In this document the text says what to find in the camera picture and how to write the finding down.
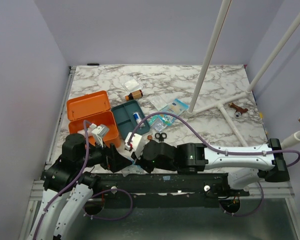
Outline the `alcohol pad packets bag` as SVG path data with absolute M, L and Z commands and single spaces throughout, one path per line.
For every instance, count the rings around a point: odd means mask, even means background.
M 133 160 L 130 159 L 129 161 L 131 162 L 131 164 L 121 170 L 121 173 L 124 177 L 131 174 L 137 174 L 137 175 L 145 174 L 145 171 L 139 165 L 136 165 Z

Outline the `teal-header small packet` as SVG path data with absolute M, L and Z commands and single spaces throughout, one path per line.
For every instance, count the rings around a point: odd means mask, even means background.
M 150 127 L 155 130 L 158 133 L 161 133 L 165 130 L 167 125 L 164 123 L 164 121 L 160 117 L 152 117 L 148 121 Z

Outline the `white-blue dressing pouch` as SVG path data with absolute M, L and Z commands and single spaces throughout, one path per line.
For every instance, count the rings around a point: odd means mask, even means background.
M 180 116 L 184 111 L 186 111 L 189 106 L 180 101 L 179 99 L 175 98 L 171 103 L 167 104 L 162 111 L 166 113 L 171 113 L 176 116 Z

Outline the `brown medicine bottle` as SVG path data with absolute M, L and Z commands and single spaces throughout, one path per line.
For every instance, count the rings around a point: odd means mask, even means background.
M 136 90 L 125 96 L 126 101 L 137 100 L 143 97 L 142 90 Z

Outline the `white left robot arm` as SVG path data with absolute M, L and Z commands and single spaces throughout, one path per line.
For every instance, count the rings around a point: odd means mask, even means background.
M 42 200 L 28 236 L 30 240 L 65 240 L 88 199 L 109 189 L 99 175 L 85 171 L 101 165 L 118 172 L 132 164 L 114 144 L 109 147 L 88 144 L 79 133 L 69 134 L 55 163 L 42 174 Z

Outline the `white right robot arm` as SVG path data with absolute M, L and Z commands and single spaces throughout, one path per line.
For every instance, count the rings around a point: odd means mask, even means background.
M 204 143 L 184 143 L 172 146 L 164 142 L 132 140 L 125 147 L 132 158 L 147 173 L 154 169 L 190 175 L 218 168 L 237 168 L 220 183 L 220 191 L 231 196 L 237 190 L 260 181 L 281 183 L 290 180 L 280 141 L 271 138 L 267 143 L 248 147 L 208 148 Z

